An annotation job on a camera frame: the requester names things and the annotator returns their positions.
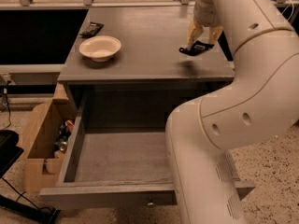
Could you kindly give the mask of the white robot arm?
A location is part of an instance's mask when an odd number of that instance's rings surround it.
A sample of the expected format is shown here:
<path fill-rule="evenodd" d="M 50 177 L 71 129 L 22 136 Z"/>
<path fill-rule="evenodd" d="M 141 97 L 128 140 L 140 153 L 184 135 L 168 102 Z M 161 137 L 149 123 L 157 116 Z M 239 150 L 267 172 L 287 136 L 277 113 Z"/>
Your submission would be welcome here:
<path fill-rule="evenodd" d="M 271 0 L 196 0 L 193 22 L 221 25 L 227 87 L 178 106 L 165 127 L 181 224 L 247 224 L 225 157 L 299 119 L 299 36 Z"/>

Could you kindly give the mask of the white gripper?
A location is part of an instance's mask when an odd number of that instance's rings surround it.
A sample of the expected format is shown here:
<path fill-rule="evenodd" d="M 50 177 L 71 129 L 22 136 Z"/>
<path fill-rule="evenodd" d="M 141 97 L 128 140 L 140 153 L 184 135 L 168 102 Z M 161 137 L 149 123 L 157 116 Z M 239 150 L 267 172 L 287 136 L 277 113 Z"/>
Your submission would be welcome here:
<path fill-rule="evenodd" d="M 210 27 L 208 43 L 214 45 L 223 31 L 220 24 L 216 8 L 212 2 L 195 0 L 193 19 L 190 21 L 187 33 L 187 48 L 190 49 L 194 42 L 201 36 L 204 32 L 204 26 Z"/>

